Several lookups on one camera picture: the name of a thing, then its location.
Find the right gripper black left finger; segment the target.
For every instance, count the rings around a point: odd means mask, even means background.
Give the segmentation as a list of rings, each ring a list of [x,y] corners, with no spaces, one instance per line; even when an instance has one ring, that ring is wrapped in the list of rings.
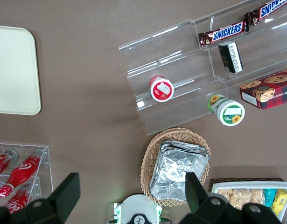
[[[10,214],[0,207],[0,224],[64,224],[81,196],[79,173],[70,173],[48,198]]]

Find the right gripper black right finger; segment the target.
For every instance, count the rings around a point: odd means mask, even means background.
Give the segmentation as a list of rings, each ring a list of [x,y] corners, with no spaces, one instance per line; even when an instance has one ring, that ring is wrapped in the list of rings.
[[[245,204],[242,210],[232,207],[219,194],[211,196],[204,190],[195,173],[186,173],[185,195],[190,208],[181,224],[280,224],[266,206]]]

